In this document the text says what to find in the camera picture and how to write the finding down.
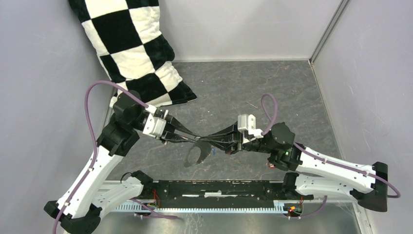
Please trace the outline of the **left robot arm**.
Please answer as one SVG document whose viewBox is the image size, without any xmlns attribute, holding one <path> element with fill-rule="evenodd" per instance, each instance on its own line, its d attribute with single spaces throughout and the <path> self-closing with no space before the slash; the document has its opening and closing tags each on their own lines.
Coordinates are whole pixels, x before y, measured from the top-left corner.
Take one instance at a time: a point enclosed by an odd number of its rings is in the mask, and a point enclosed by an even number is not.
<svg viewBox="0 0 413 234">
<path fill-rule="evenodd" d="M 194 142 L 197 134 L 184 127 L 167 111 L 141 101 L 137 92 L 121 93 L 113 105 L 110 122 L 99 137 L 80 175 L 59 200 L 49 201 L 45 212 L 70 234 L 91 234 L 112 210 L 131 198 L 152 195 L 151 179 L 133 173 L 123 184 L 98 191 L 108 175 L 139 140 L 140 134 L 167 142 Z"/>
</svg>

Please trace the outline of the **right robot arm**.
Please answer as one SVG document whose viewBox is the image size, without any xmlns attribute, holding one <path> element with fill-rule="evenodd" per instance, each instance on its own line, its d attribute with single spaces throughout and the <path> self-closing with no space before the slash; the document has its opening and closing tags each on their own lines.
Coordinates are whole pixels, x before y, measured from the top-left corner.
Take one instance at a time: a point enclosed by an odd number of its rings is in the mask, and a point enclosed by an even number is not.
<svg viewBox="0 0 413 234">
<path fill-rule="evenodd" d="M 324 155 L 296 143 L 295 134 L 284 122 L 276 123 L 268 132 L 235 123 L 198 140 L 229 155 L 238 151 L 268 154 L 271 165 L 287 172 L 281 192 L 288 199 L 299 194 L 348 196 L 365 209 L 388 210 L 387 164 L 357 164 Z"/>
</svg>

